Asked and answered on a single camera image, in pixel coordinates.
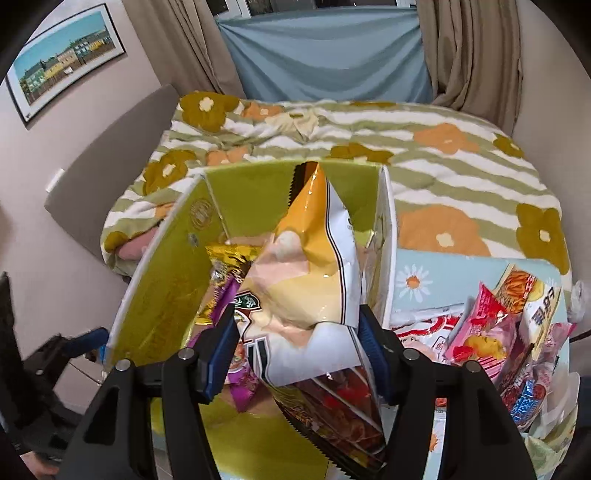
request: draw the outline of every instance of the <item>brown curtain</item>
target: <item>brown curtain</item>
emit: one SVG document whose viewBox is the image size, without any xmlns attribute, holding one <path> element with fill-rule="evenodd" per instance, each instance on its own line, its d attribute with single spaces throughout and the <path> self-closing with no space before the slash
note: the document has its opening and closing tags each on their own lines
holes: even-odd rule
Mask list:
<svg viewBox="0 0 591 480">
<path fill-rule="evenodd" d="M 123 0 L 162 85 L 244 98 L 230 52 L 205 0 Z"/>
<path fill-rule="evenodd" d="M 417 0 L 433 103 L 511 135 L 521 96 L 515 0 Z"/>
</svg>

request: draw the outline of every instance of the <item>painting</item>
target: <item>painting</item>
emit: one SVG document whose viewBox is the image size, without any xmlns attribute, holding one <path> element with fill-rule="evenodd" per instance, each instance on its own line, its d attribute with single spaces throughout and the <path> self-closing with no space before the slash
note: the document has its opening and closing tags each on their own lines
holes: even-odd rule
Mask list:
<svg viewBox="0 0 591 480">
<path fill-rule="evenodd" d="M 125 53 L 105 4 L 84 10 L 32 38 L 7 74 L 22 121 L 83 76 Z"/>
</svg>

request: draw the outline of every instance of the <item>wall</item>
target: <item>wall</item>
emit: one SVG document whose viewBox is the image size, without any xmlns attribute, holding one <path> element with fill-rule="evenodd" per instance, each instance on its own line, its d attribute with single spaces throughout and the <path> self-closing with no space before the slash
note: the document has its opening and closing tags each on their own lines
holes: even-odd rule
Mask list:
<svg viewBox="0 0 591 480">
<path fill-rule="evenodd" d="M 560 200 L 573 279 L 591 290 L 591 79 L 543 12 L 517 5 L 524 82 L 514 138 Z M 588 311 L 575 335 L 590 328 Z M 590 347 L 591 338 L 572 344 L 572 369 L 591 374 Z"/>
<path fill-rule="evenodd" d="M 40 29 L 98 3 L 64 0 Z M 110 123 L 160 86 L 122 3 L 106 3 L 126 56 L 71 86 L 28 131 L 6 84 L 0 86 L 0 270 L 11 276 L 24 356 L 57 332 L 76 335 L 110 326 L 126 287 L 43 208 L 45 187 L 54 173 L 67 168 Z M 95 388 L 69 367 L 58 392 L 65 402 L 84 406 Z"/>
</svg>

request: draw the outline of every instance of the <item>striped blanket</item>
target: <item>striped blanket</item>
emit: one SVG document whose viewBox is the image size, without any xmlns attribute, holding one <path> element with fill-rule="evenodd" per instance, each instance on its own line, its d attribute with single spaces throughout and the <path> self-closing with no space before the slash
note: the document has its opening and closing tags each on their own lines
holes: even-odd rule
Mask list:
<svg viewBox="0 0 591 480">
<path fill-rule="evenodd" d="M 391 102 L 262 104 L 210 92 L 183 97 L 144 171 L 106 219 L 101 246 L 133 275 L 141 248 L 203 167 L 269 159 L 340 159 L 388 166 L 398 246 L 542 258 L 571 290 L 557 198 L 512 139 L 479 118 Z"/>
</svg>

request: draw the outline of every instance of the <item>open box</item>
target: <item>open box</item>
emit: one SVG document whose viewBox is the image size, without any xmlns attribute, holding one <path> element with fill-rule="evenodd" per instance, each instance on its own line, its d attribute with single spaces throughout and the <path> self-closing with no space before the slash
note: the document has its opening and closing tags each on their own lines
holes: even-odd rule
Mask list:
<svg viewBox="0 0 591 480">
<path fill-rule="evenodd" d="M 121 358 L 137 365 L 163 361 L 186 344 L 210 281 L 212 264 L 204 246 L 272 232 L 287 212 L 294 169 L 301 163 L 238 164 L 204 169 L 196 176 L 160 226 L 129 285 L 109 339 L 109 365 Z M 371 239 L 362 271 L 362 302 L 387 324 L 396 255 L 388 170 L 368 163 L 321 164 L 349 211 L 357 243 Z M 218 398 L 200 408 L 221 471 L 231 472 L 233 478 L 324 478 L 326 459 L 280 414 L 238 415 L 228 408 L 233 406 Z M 208 419 L 215 428 L 208 428 Z M 153 419 L 153 426 L 162 433 L 159 421 Z M 236 442 L 245 431 L 248 442 Z M 282 445 L 280 452 L 276 445 Z M 286 469 L 291 463 L 297 468 Z"/>
</svg>

